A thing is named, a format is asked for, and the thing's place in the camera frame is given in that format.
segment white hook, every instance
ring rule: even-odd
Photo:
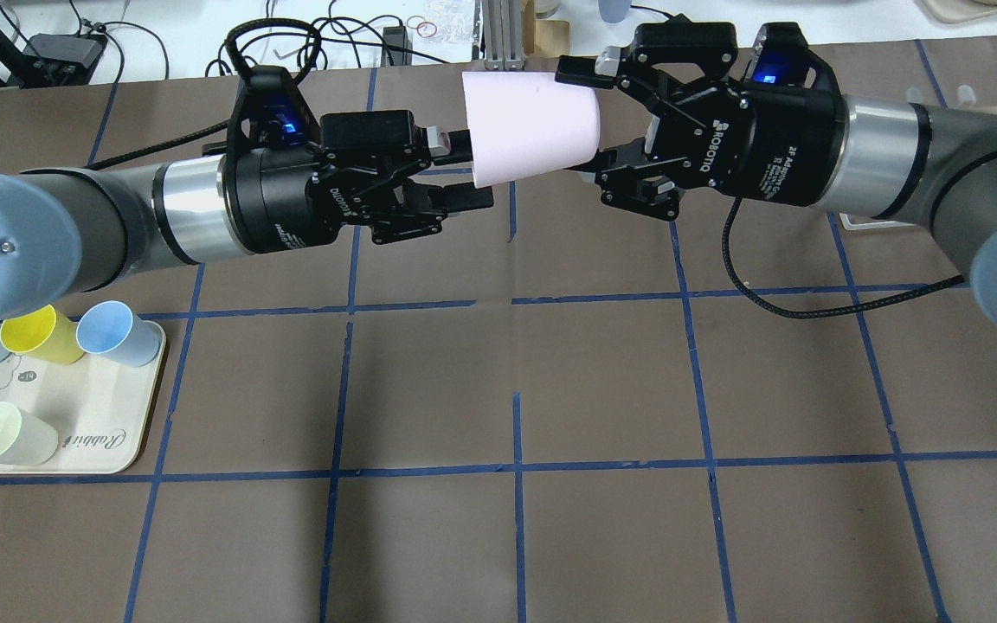
[[[956,98],[958,99],[956,103],[958,109],[964,110],[976,106],[976,91],[967,84],[961,84],[956,88]]]

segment electrical cord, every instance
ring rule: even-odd
[[[122,48],[122,44],[114,39],[114,35],[108,32],[103,32],[103,35],[106,36],[106,39],[110,40],[110,43],[114,44],[115,48],[118,48],[118,74],[114,76],[114,84],[118,84],[122,81],[122,74],[125,71],[125,50]]]
[[[654,9],[653,7],[641,7],[641,5],[639,4],[630,4],[629,8],[640,9],[642,11],[652,11],[653,13],[660,13],[662,16],[668,17],[669,20],[672,19],[673,17],[672,13],[669,13],[668,11],[664,11],[661,9]]]
[[[776,316],[783,316],[784,318],[791,318],[793,320],[812,320],[818,318],[831,318],[833,316],[844,316],[847,314],[859,314],[860,312],[870,312],[872,309],[887,307],[898,303],[905,303],[907,300],[918,299],[918,297],[942,291],[942,289],[962,284],[965,281],[964,276],[956,275],[955,277],[949,277],[949,279],[937,281],[935,284],[929,284],[927,286],[911,289],[911,291],[901,292],[901,294],[885,297],[885,299],[876,299],[869,301],[869,303],[847,305],[846,307],[811,309],[811,311],[784,309],[783,307],[773,305],[767,300],[764,300],[759,294],[756,294],[756,292],[752,292],[751,289],[745,286],[740,277],[736,275],[736,269],[733,268],[733,259],[729,253],[729,234],[733,229],[733,222],[736,221],[736,213],[741,208],[741,201],[741,197],[737,197],[736,200],[733,200],[733,206],[729,209],[729,216],[725,217],[725,226],[723,230],[721,230],[721,260],[723,260],[725,264],[725,272],[729,275],[729,280],[733,281],[733,287],[735,287],[745,297],[748,297],[748,300],[751,300],[752,303],[756,303],[760,308],[764,309],[764,311],[772,312],[772,314],[775,314]]]
[[[0,11],[3,12],[3,17],[5,17],[7,23],[10,24],[10,27],[13,28],[13,31],[17,32],[17,36],[21,36],[21,40],[23,40],[25,44],[27,44],[27,46],[29,46],[29,48],[33,50],[33,55],[36,56],[36,59],[41,61],[41,71],[44,72],[44,79],[47,80],[48,84],[52,84],[52,71],[50,70],[50,68],[48,68],[48,60],[45,60],[44,56],[41,55],[41,52],[36,50],[36,46],[33,46],[31,40],[29,40],[29,38],[25,36],[25,33],[21,31],[19,25],[17,25],[17,23],[11,19],[11,17],[7,13],[7,10],[3,8],[3,1],[1,0],[0,0]]]
[[[95,22],[95,23],[91,23],[88,20],[83,20],[83,23],[88,28],[93,29],[95,32],[98,32],[101,35],[106,35],[106,36],[111,36],[110,33],[108,33],[106,31],[106,28],[107,27],[111,27],[111,25],[127,25],[127,27],[135,28],[135,29],[138,29],[138,30],[143,30],[144,32],[149,33],[149,35],[151,35],[151,38],[155,39],[156,42],[159,43],[159,51],[161,51],[161,53],[163,53],[163,55],[164,55],[164,80],[167,80],[167,79],[170,78],[170,76],[171,76],[171,64],[170,64],[169,56],[167,56],[167,47],[164,46],[164,40],[161,39],[161,38],[159,38],[159,35],[156,35],[156,33],[154,31],[151,31],[150,29],[148,29],[146,27],[143,27],[143,25],[141,25],[141,24],[134,23],[134,22],[128,22],[128,21],[124,21],[124,20],[114,20],[114,21],[110,21],[110,22]]]
[[[83,35],[83,16],[80,15],[80,11],[75,7],[75,0],[68,0],[68,7],[72,8],[72,12],[75,13],[75,21],[79,23],[75,27],[75,36]]]
[[[383,19],[384,17],[395,17],[395,16],[373,17],[371,21],[375,21],[376,19]],[[241,48],[236,47],[237,39],[241,38],[241,36],[249,35],[249,33],[255,32],[256,30],[261,30],[264,28],[271,29],[273,27],[295,28],[301,30],[302,32],[268,32],[264,33],[264,35],[253,36],[253,38],[245,42],[244,46],[241,46]],[[307,43],[304,44],[304,46],[302,46],[302,48],[300,49],[300,50],[305,50],[307,52],[305,55],[305,59],[302,59],[302,62],[300,63],[298,74],[294,76],[294,82],[296,83],[301,83],[302,80],[304,80],[306,76],[309,75],[310,71],[312,71],[312,69],[316,66],[318,56],[321,56],[321,58],[324,59],[325,64],[327,64],[328,66],[329,63],[328,55],[325,54],[324,49],[321,47],[322,42],[325,41],[331,41],[337,43],[352,43],[355,44],[355,46],[380,47],[384,48],[384,50],[405,52],[408,53],[409,55],[416,55],[420,56],[421,58],[426,58],[435,62],[447,64],[446,60],[436,58],[436,56],[425,55],[422,52],[415,52],[413,50],[408,50],[408,48],[392,46],[392,44],[387,43],[385,41],[381,43],[374,43],[369,41],[346,41],[340,39],[329,39],[325,38],[325,36],[322,36],[321,31],[313,27],[312,23],[302,22],[300,20],[282,19],[282,17],[264,17],[264,19],[253,20],[252,22],[245,22],[244,24],[238,25],[237,28],[234,28],[234,30],[230,31],[229,35],[226,35],[226,41],[222,43],[222,46],[218,50],[218,58],[211,60],[210,63],[207,64],[206,75],[209,75],[209,71],[214,66],[215,63],[219,67],[219,71],[221,71],[222,74],[225,74],[226,72],[228,72],[229,74],[233,74],[234,71],[236,71],[238,74],[240,74],[242,71],[244,71],[245,74],[248,74],[248,72],[250,71],[248,63],[252,59],[248,59],[245,56],[246,48],[252,46],[252,44],[257,41],[269,38],[269,36],[304,36],[304,38],[307,39]],[[236,70],[230,67],[230,65],[226,63],[225,60],[222,59],[221,56],[222,50],[229,52],[229,58],[234,63],[234,67],[236,67]],[[134,150],[132,152],[127,152],[121,155],[116,155],[116,157],[109,157],[106,159],[102,159],[102,161],[88,165],[87,169],[103,170],[103,169],[108,169],[108,167],[111,166],[133,161],[133,159],[136,158],[149,157],[149,155],[151,154],[170,150],[173,149],[173,147],[178,147],[179,145],[186,145],[187,143],[197,141],[198,139],[209,137],[210,134],[215,134],[217,132],[224,131],[226,130],[227,125],[228,121],[214,123],[214,125],[211,125],[209,127],[204,127],[204,129],[202,130],[191,132],[191,134],[183,135],[183,137],[172,138],[170,139],[170,141],[164,141],[162,143],[158,143],[157,145],[142,147],[142,149]]]
[[[224,131],[228,124],[229,124],[228,121],[214,123],[214,125],[211,125],[210,127],[204,127],[204,129],[202,130],[191,132],[191,134],[186,134],[179,138],[172,138],[170,139],[170,141],[164,141],[163,143],[156,143],[155,145],[142,147],[142,149],[134,150],[132,152],[127,152],[121,155],[116,155],[116,157],[108,157],[107,159],[100,159],[99,162],[87,165],[87,169],[88,170],[110,169],[111,166],[125,164],[126,162],[133,161],[133,159],[138,159],[139,157],[147,157],[147,155],[170,150],[171,147],[178,147],[179,145],[187,145],[187,143],[197,141],[199,138],[206,138],[209,137],[210,134],[215,134],[217,132]]]

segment grid of blue tape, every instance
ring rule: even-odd
[[[929,57],[921,41],[917,41],[918,52],[922,56],[923,64],[931,83],[935,88],[939,101],[945,104],[941,87],[938,86],[937,78],[933,74],[933,68],[929,64]],[[116,95],[116,87],[111,88],[110,99],[107,101],[102,123],[98,135],[96,135],[94,147],[91,152],[93,162],[99,152],[100,142],[102,142],[103,131],[110,118]],[[372,110],[376,98],[376,70],[370,72],[367,109]],[[464,174],[470,170],[432,170],[430,174]],[[510,186],[510,238],[518,233],[518,195],[513,183]],[[796,287],[796,288],[768,288],[758,291],[763,295],[796,295],[810,294],[810,292],[835,292],[835,294],[847,294],[854,301],[859,301],[862,292],[890,292],[905,291],[921,284],[878,284],[860,285],[856,283],[852,273],[846,250],[844,249],[841,235],[839,235],[839,225],[830,216],[830,225],[833,233],[834,245],[838,251],[839,260],[846,276],[846,284],[843,286],[823,286],[823,287]],[[332,467],[329,470],[299,470],[299,471],[268,471],[268,472],[230,472],[230,473],[165,473],[164,461],[167,456],[167,446],[170,441],[170,431],[173,421],[171,415],[175,413],[179,400],[179,390],[182,387],[183,372],[186,368],[187,354],[190,351],[190,342],[193,338],[195,320],[199,318],[218,318],[236,316],[272,316],[272,315],[296,315],[296,314],[348,314],[356,315],[358,312],[392,312],[403,311],[403,309],[430,309],[448,307],[470,307],[475,304],[474,300],[441,300],[428,301],[428,303],[410,304],[385,304],[385,305],[357,305],[356,304],[356,281],[357,264],[359,264],[360,249],[360,228],[353,228],[352,232],[352,256],[349,271],[348,303],[344,306],[328,306],[320,308],[265,308],[265,309],[232,309],[232,311],[198,311],[198,300],[201,295],[204,267],[199,266],[195,279],[193,296],[191,296],[190,308],[187,312],[166,312],[166,314],[147,314],[148,319],[183,319],[186,320],[186,331],[183,334],[183,343],[179,348],[179,358],[177,371],[175,371],[175,382],[171,391],[171,399],[167,408],[167,415],[164,419],[164,430],[161,437],[161,445],[158,449],[158,457],[152,474],[141,474],[141,476],[126,476],[126,474],[112,474],[112,476],[48,476],[48,477],[0,477],[0,486],[11,485],[88,485],[88,484],[149,484],[150,493],[145,509],[145,517],[141,529],[141,537],[138,540],[138,552],[134,560],[134,569],[131,579],[130,590],[126,600],[124,620],[133,620],[134,608],[136,606],[136,596],[138,596],[139,580],[144,567],[147,545],[149,545],[149,535],[151,531],[151,521],[153,521],[156,497],[159,486],[165,482],[219,482],[219,481],[257,481],[257,480],[294,480],[295,478],[325,478],[329,481],[329,497],[327,509],[325,509],[325,540],[324,540],[324,560],[322,560],[322,575],[319,585],[319,602],[321,606],[321,620],[327,619],[329,587],[332,563],[333,537],[336,529],[337,496],[338,485],[341,478],[416,478],[427,476],[451,476],[451,474],[470,473],[513,473],[515,478],[514,489],[514,519],[515,519],[515,544],[516,544],[516,573],[518,573],[518,622],[524,623],[527,620],[526,611],[526,585],[525,585],[525,513],[523,500],[523,476],[527,472],[547,472],[547,471],[586,471],[586,470],[644,470],[644,469],[705,469],[708,474],[710,506],[712,522],[715,525],[715,538],[717,547],[717,559],[719,560],[721,581],[723,581],[725,610],[727,610],[728,620],[736,622],[736,604],[733,600],[732,579],[730,572],[730,560],[725,541],[723,517],[721,517],[721,504],[719,490],[717,489],[717,469],[726,466],[823,466],[823,465],[850,465],[850,464],[879,464],[879,462],[891,462],[897,466],[899,480],[902,482],[903,494],[906,499],[907,509],[910,512],[910,520],[913,523],[915,536],[917,537],[917,547],[921,553],[923,565],[925,567],[926,580],[929,583],[931,598],[937,611],[937,618],[942,622],[949,620],[949,615],[945,610],[942,600],[941,590],[937,585],[934,573],[933,562],[929,555],[929,547],[926,545],[925,535],[917,511],[917,501],[914,499],[913,490],[910,488],[910,477],[907,474],[906,464],[919,461],[955,461],[955,460],[982,460],[997,459],[997,450],[986,451],[949,451],[948,453],[904,453],[897,433],[894,431],[893,419],[891,418],[890,403],[887,401],[886,389],[884,387],[883,375],[879,370],[878,360],[872,344],[872,337],[867,330],[867,324],[863,316],[858,315],[859,332],[863,340],[864,350],[869,360],[872,376],[878,391],[879,405],[881,405],[884,417],[884,426],[887,428],[891,438],[890,453],[874,454],[839,454],[839,456],[800,456],[800,457],[753,457],[753,458],[732,458],[720,459],[716,457],[713,450],[713,440],[710,434],[710,425],[705,409],[703,368],[699,348],[695,339],[695,328],[691,321],[690,301],[693,299],[705,299],[705,297],[729,297],[740,296],[737,291],[689,291],[687,287],[687,277],[680,257],[679,236],[675,223],[669,224],[668,235],[672,237],[673,260],[675,260],[676,274],[679,281],[679,291],[677,292],[643,292],[642,294],[618,294],[618,295],[593,295],[593,296],[562,296],[562,297],[535,297],[534,299],[514,299],[514,305],[550,305],[550,304],[574,304],[574,303],[607,303],[607,301],[625,300],[664,300],[677,299],[682,305],[682,314],[685,320],[685,332],[687,332],[688,354],[691,362],[691,372],[693,385],[696,389],[698,400],[698,411],[700,419],[700,430],[703,435],[703,458],[679,459],[679,460],[657,460],[657,461],[581,461],[581,462],[538,462],[538,464],[526,464],[522,459],[522,408],[521,395],[515,394],[513,397],[513,443],[514,461],[511,464],[490,464],[490,465],[468,465],[468,466],[430,466],[430,468],[404,468],[404,469],[359,469],[341,470],[341,446],[344,440],[344,413],[345,403],[348,400],[349,367],[351,360],[351,345],[353,335],[353,323],[349,322],[345,328],[344,336],[344,357],[341,362],[341,380],[338,397],[338,412],[336,429],[333,434],[333,455]]]

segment blue tape line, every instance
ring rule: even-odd
[[[507,243],[514,241],[516,235],[518,235],[518,186],[510,182],[510,238],[507,238]]]
[[[102,145],[103,135],[106,134],[106,123],[110,121],[110,111],[114,110],[114,98],[118,96],[118,83],[110,87],[110,98],[106,99],[106,110],[102,113],[102,121],[99,122],[99,133],[95,135],[94,145],[91,146],[91,155],[87,157],[87,164],[94,164],[94,159],[99,155],[99,146]]]
[[[859,304],[859,295],[856,294],[856,280],[852,273],[852,264],[848,261],[848,253],[841,240],[839,225],[833,214],[827,214],[830,222],[830,230],[833,234],[833,244],[838,249],[838,257],[841,259],[841,269],[846,276],[848,287],[851,288],[850,295],[854,305]],[[898,441],[898,432],[895,431],[895,421],[891,413],[891,403],[887,400],[887,391],[883,386],[883,374],[879,371],[879,362],[875,357],[875,347],[872,344],[872,336],[867,330],[867,322],[864,314],[856,314],[856,324],[859,325],[859,335],[864,343],[864,351],[867,355],[867,362],[872,371],[872,379],[875,382],[875,391],[878,394],[879,409],[883,411],[883,421],[887,426],[887,435],[891,438],[891,452],[894,453],[895,466],[898,468],[898,480],[903,487],[903,496],[906,497],[906,508],[910,512],[910,523],[914,527],[914,537],[917,540],[918,553],[922,557],[922,567],[925,568],[926,581],[929,583],[929,594],[933,598],[933,606],[937,611],[937,619],[942,623],[949,623],[949,613],[945,611],[945,600],[941,595],[941,587],[937,584],[937,572],[933,568],[933,560],[929,556],[929,545],[925,540],[925,532],[922,529],[921,514],[918,513],[917,501],[914,499],[914,489],[910,485],[910,474],[906,470],[906,461],[903,459],[902,443]]]
[[[349,308],[344,305],[326,307],[268,307],[264,309],[217,309],[199,311],[196,318],[239,318],[246,316],[299,316],[306,314],[344,314]]]
[[[522,393],[514,393],[514,465],[522,465]]]
[[[946,450],[939,453],[903,453],[903,461],[963,461],[997,460],[997,450]],[[820,454],[794,457],[737,457],[717,459],[717,466],[826,466],[885,464],[897,460],[895,454]],[[539,462],[539,464],[485,464],[467,466],[424,466],[423,468],[345,469],[337,472],[322,470],[235,471],[205,473],[166,473],[162,482],[241,482],[253,480],[308,480],[309,478],[400,478],[424,476],[455,476],[464,473],[502,473],[538,471],[613,471],[636,469],[696,469],[707,465],[705,459],[661,459],[652,461],[570,461]],[[78,476],[0,477],[0,486],[13,485],[119,485],[130,482],[151,482],[151,476]]]
[[[514,471],[511,464],[476,466],[424,466],[424,468],[343,469],[338,478],[416,478],[422,476],[463,476],[468,473],[499,473]]]
[[[347,312],[351,316],[357,309],[357,271],[360,267],[360,225],[352,226],[352,260],[349,263],[349,304]]]
[[[850,464],[885,464],[894,454],[835,454],[820,457],[745,457],[717,459],[717,466],[830,466]]]
[[[906,461],[970,461],[997,459],[997,450],[946,451],[946,453],[903,453]]]
[[[151,482],[149,474],[79,474],[79,476],[0,476],[0,486],[24,485],[122,485]]]
[[[559,303],[606,303],[613,300],[680,299],[679,292],[643,292],[642,294],[589,294],[575,296],[535,296],[511,299],[512,305],[551,305]]]
[[[415,175],[471,175],[471,169],[426,169],[419,170]]]
[[[668,224],[668,230],[672,233],[672,255],[676,260],[676,279],[679,280],[679,291],[689,292],[687,288],[687,275],[684,273],[684,261],[679,249],[679,230],[676,223]],[[717,459],[713,452],[713,440],[710,434],[710,419],[707,414],[707,403],[705,403],[705,390],[703,385],[703,368],[699,366],[699,350],[695,340],[695,324],[691,314],[690,296],[681,297],[684,304],[684,325],[687,332],[687,350],[691,359],[691,377],[695,382],[695,398],[699,409],[699,426],[703,431],[703,455],[705,468],[707,468],[707,485],[710,490],[710,511],[713,517],[713,533],[717,545],[717,565],[721,570],[721,588],[725,596],[725,616],[729,623],[736,623],[736,601],[733,599],[733,582],[729,573],[729,551],[725,547],[725,527],[721,520],[721,494],[717,491]]]
[[[145,565],[145,552],[149,549],[149,535],[151,534],[151,518],[156,511],[156,496],[159,494],[159,484],[164,473],[164,457],[167,454],[167,442],[171,437],[171,418],[164,421],[164,434],[159,443],[159,453],[156,456],[156,466],[151,476],[151,486],[149,488],[149,504],[145,505],[145,517],[141,524],[141,539],[138,540],[138,555],[133,561],[133,575],[130,577],[130,594],[125,600],[124,623],[133,620],[133,611],[138,606],[138,588],[141,587],[141,571]]]
[[[349,369],[352,364],[352,322],[344,327],[344,355],[341,357],[341,385],[337,393],[337,425],[333,429],[333,459],[332,473],[341,469],[341,453],[344,450],[344,414],[348,410]],[[318,620],[325,623],[329,615],[329,575],[330,562],[333,556],[333,535],[337,527],[337,493],[340,490],[340,478],[333,477],[329,481],[329,499],[325,505],[325,539],[321,547],[321,585],[319,589],[320,615]]]
[[[780,296],[792,294],[847,294],[848,286],[804,286],[788,288],[756,288],[761,296]],[[744,296],[736,289],[707,289],[707,291],[688,292],[688,299],[720,299],[720,297]]]
[[[368,79],[368,105],[364,107],[365,111],[371,112],[373,107],[376,106],[376,67],[371,68],[371,76]]]
[[[522,465],[522,393],[515,391],[514,465]],[[525,605],[525,485],[521,470],[514,473],[514,549],[518,569],[518,623],[526,622]]]
[[[195,330],[195,319],[198,315],[198,299],[203,291],[203,275],[206,273],[206,265],[198,265],[198,273],[195,275],[195,289],[190,295],[190,316],[187,318],[187,326],[183,330],[183,347],[179,350],[179,364],[175,368],[175,380],[171,384],[171,399],[167,403],[167,417],[175,413],[175,407],[179,403],[179,391],[183,389],[183,372],[187,369],[187,354],[190,352],[190,336]],[[156,461],[163,462],[163,456],[157,457]]]
[[[139,314],[139,316],[142,320],[186,320],[190,318],[190,313],[186,311],[160,311],[154,312],[154,314]]]
[[[523,464],[519,471],[616,471],[630,469],[692,469],[707,466],[705,459],[667,459],[657,461],[571,461],[550,464]]]
[[[171,399],[167,405],[167,417],[164,419],[164,433],[159,441],[159,449],[156,453],[156,465],[153,466],[151,475],[151,486],[149,488],[149,504],[145,506],[145,517],[141,523],[141,540],[138,541],[138,555],[133,563],[133,575],[130,579],[130,593],[125,600],[124,623],[133,620],[133,612],[138,604],[138,587],[141,585],[141,572],[145,564],[145,552],[149,549],[149,535],[151,534],[151,520],[156,510],[156,497],[159,494],[159,485],[163,481],[164,461],[167,458],[167,445],[171,439],[171,416],[175,413],[179,403],[179,391],[183,387],[183,373],[187,369],[187,354],[190,352],[190,339],[195,332],[195,318],[198,315],[198,301],[202,298],[203,279],[206,275],[206,266],[199,264],[195,273],[195,287],[190,293],[190,310],[187,318],[187,326],[183,330],[183,346],[179,351],[179,364],[175,369],[175,380],[171,384]]]
[[[947,109],[949,102],[945,100],[945,92],[941,90],[941,83],[937,82],[937,74],[933,72],[933,64],[929,62],[929,55],[925,53],[922,40],[915,39],[914,46],[917,47],[918,56],[922,56],[922,67],[925,67],[925,73],[929,76],[929,83],[933,84],[933,92],[937,94],[937,101],[941,102],[941,106],[945,106]]]
[[[427,303],[383,303],[376,305],[357,305],[357,312],[400,312],[404,309],[447,309],[450,307],[472,307],[474,300],[431,300]]]
[[[856,286],[856,292],[906,292],[906,291],[910,291],[910,289],[917,289],[919,287],[925,287],[926,285],[928,285],[928,284],[882,284],[882,285],[875,285],[875,286],[861,286],[861,285],[858,285],[858,286]],[[969,288],[969,287],[972,287],[972,286],[970,286],[970,284],[967,283],[967,281],[964,281],[964,283],[962,283],[962,284],[956,284],[955,286],[952,286],[949,289],[953,289],[953,288],[964,289],[964,288]]]
[[[166,473],[163,482],[252,482],[260,480],[319,480],[332,478],[333,470],[234,471],[222,473]]]

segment white table surface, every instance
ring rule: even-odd
[[[27,35],[75,32],[75,16],[67,0],[12,0],[12,3]],[[325,15],[327,4],[277,0],[274,14],[310,20]],[[798,21],[811,43],[997,35],[997,16],[964,24],[940,23],[923,8],[921,0],[650,0],[645,4],[684,12],[696,21],[731,21],[736,25],[737,42],[741,46],[751,44],[756,29],[769,21]],[[87,19],[126,19],[158,32],[169,49],[171,78],[203,75],[225,33],[237,23],[262,16],[264,11],[261,0],[76,0],[76,5]],[[474,0],[339,0],[333,12],[363,20],[380,13],[425,16],[439,25],[439,32],[432,39],[415,37],[416,50],[452,62],[470,60]],[[599,19],[595,0],[562,0],[554,19],[571,22],[571,53],[597,55],[606,46],[629,43],[638,23],[658,21],[661,16],[630,10],[625,21],[606,24]],[[384,20],[379,25],[391,23]],[[123,81],[161,78],[159,48],[148,35],[124,27],[112,32],[126,50]],[[375,39],[368,35],[364,40]],[[253,56],[272,60],[273,48],[287,52],[296,47],[294,41],[297,40],[280,38],[277,43],[258,43],[252,48]],[[327,51],[330,67],[356,66],[351,47],[327,44]],[[366,67],[371,67],[379,60],[379,51],[361,48],[360,58]],[[415,64],[427,62],[415,59]],[[111,48],[100,61],[92,82],[113,81],[116,68],[118,55]]]

